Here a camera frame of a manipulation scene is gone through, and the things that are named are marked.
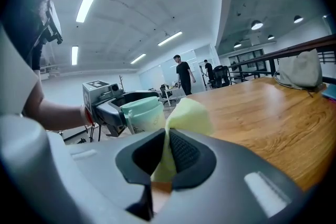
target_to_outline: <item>office chair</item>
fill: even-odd
[[[227,66],[217,66],[214,68],[214,78],[215,80],[211,81],[212,88],[221,88],[230,85],[230,81],[227,76],[228,68]]]
[[[161,87],[160,87],[160,90],[161,90],[161,96],[162,96],[162,99],[164,99],[164,98],[166,98],[167,96],[168,96],[168,98],[170,97],[170,96],[172,96],[173,95],[173,93],[172,92],[167,92],[167,96],[166,96],[166,93],[164,92],[165,90],[166,90],[166,85],[161,85]]]

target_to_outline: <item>ceiling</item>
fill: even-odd
[[[295,15],[304,18],[303,23],[318,15],[325,14],[326,7],[322,0],[231,0],[229,15],[222,40],[217,47],[218,55],[234,51],[234,44],[250,38],[255,33],[260,44],[268,42],[268,35],[278,37],[298,27],[294,24]],[[253,20],[259,20],[264,26],[251,30]],[[242,42],[239,49],[251,46],[251,42]]]
[[[42,62],[61,72],[137,69],[187,40],[209,42],[213,17],[220,15],[210,1],[94,0],[85,22],[77,23],[82,0],[54,0],[64,42],[44,46]],[[183,34],[157,46],[178,31]],[[71,65],[72,46],[79,46],[76,66]],[[146,57],[131,65],[141,54]]]

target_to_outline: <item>white handbag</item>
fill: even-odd
[[[317,50],[279,59],[279,71],[275,72],[274,78],[280,85],[300,90],[319,86],[322,84],[322,69]]]

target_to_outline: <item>yellow napkin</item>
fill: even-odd
[[[171,182],[176,175],[176,167],[169,146],[169,129],[187,130],[199,134],[211,135],[214,130],[206,108],[189,98],[182,98],[166,121],[166,137],[162,157],[152,175],[154,182]]]

